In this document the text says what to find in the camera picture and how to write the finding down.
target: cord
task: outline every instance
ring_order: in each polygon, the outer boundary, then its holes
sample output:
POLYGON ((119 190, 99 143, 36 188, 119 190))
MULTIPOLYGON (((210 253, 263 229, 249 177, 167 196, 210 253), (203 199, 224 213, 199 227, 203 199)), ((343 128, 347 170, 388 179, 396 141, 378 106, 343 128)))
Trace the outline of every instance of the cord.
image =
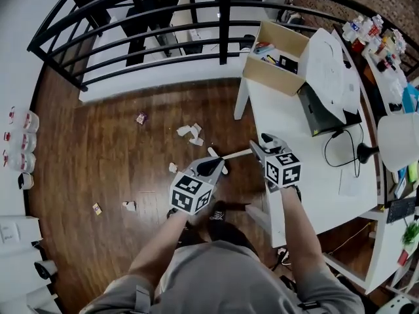
MULTIPOLYGON (((359 124, 359 127, 361 128, 361 143, 362 143, 362 142, 364 142, 364 129, 362 128, 361 124, 359 124)), ((358 171, 357 171, 357 169, 356 169, 356 160, 358 159, 358 157, 355 157, 355 145, 354 145, 354 139, 352 139, 352 135, 351 135, 351 133, 350 133, 347 129, 338 130, 338 131, 336 131, 336 132, 335 132, 335 133, 334 133, 334 134, 330 137, 330 139, 326 142, 326 145, 325 145, 324 156, 325 156, 325 160, 326 160, 327 164, 328 164, 329 166, 331 166, 331 167, 340 167, 340 166, 345 166, 345 165, 350 164, 350 163, 352 163, 352 162, 353 162, 353 163, 354 163, 355 178, 358 178, 358 177, 359 177, 359 172, 361 171, 361 163, 359 163, 359 165, 358 165, 358 171), (326 156, 326 149, 327 149, 327 145, 329 144, 329 142, 330 142, 332 139, 334 139, 334 138, 338 137, 340 134, 342 134, 342 133, 344 133, 344 132, 348 133, 348 135, 349 135, 349 137, 350 137, 350 139, 351 139, 351 144, 352 144, 352 154, 354 155, 354 158, 352 158, 350 161, 348 161, 348 162, 346 162, 346 163, 342 163, 342 164, 339 164, 339 165, 333 165, 333 164, 330 164, 330 162, 328 161, 327 156, 326 156)))
POLYGON ((292 270, 290 268, 288 268, 288 265, 291 265, 291 263, 283 263, 283 259, 285 258, 285 256, 287 255, 287 253, 288 253, 288 249, 285 249, 285 251, 283 253, 281 253, 281 254, 278 255, 278 259, 277 259, 275 265, 270 268, 272 271, 275 271, 276 268, 279 265, 282 265, 282 266, 285 266, 289 271, 292 272, 292 270))
POLYGON ((366 227, 368 227, 372 222, 368 222, 366 225, 364 225, 364 227, 362 227, 362 229, 360 229, 360 231, 358 231, 355 235, 349 237, 344 243, 342 243, 341 245, 339 245, 335 250, 327 253, 327 254, 333 254, 336 250, 340 249, 341 247, 343 247, 345 244, 347 244, 347 242, 349 242, 351 239, 353 239, 357 234, 359 234, 360 232, 362 232, 364 229, 366 229, 366 227))

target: shoe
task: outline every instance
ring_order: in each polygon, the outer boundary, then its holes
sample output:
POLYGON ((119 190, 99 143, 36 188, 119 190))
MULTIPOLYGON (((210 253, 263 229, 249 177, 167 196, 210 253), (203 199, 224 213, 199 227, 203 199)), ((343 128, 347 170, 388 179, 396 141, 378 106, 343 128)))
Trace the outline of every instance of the shoe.
POLYGON ((225 221, 227 208, 225 202, 217 201, 214 205, 213 211, 209 216, 210 221, 225 221))

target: lamp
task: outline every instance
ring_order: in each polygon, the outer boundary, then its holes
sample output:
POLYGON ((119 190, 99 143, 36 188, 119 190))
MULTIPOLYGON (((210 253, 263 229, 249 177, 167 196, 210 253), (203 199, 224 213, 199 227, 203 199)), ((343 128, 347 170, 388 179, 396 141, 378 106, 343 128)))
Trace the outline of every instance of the lamp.
POLYGON ((371 148, 365 143, 357 147, 357 157, 365 164, 380 152, 381 159, 392 172, 419 159, 419 114, 394 114, 384 116, 378 123, 378 146, 371 148))

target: gray t-shirt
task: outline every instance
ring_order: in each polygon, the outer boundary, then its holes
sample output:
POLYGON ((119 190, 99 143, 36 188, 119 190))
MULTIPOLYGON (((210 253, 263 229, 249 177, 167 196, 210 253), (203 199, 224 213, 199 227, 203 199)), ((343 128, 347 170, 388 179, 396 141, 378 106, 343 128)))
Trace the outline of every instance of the gray t-shirt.
POLYGON ((286 288, 248 248, 215 241, 176 250, 156 298, 147 280, 126 275, 81 313, 364 313, 327 266, 297 288, 298 294, 286 288), (299 307, 309 302, 320 308, 299 307))

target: green plant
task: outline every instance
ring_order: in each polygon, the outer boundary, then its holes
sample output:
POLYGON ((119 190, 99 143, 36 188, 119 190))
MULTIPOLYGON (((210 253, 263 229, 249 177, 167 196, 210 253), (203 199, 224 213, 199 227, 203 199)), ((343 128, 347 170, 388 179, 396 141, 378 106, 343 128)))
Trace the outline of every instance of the green plant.
POLYGON ((401 241, 403 242, 404 245, 409 245, 414 242, 414 239, 416 238, 418 234, 419 234, 419 224, 412 222, 407 226, 406 231, 403 234, 401 241))

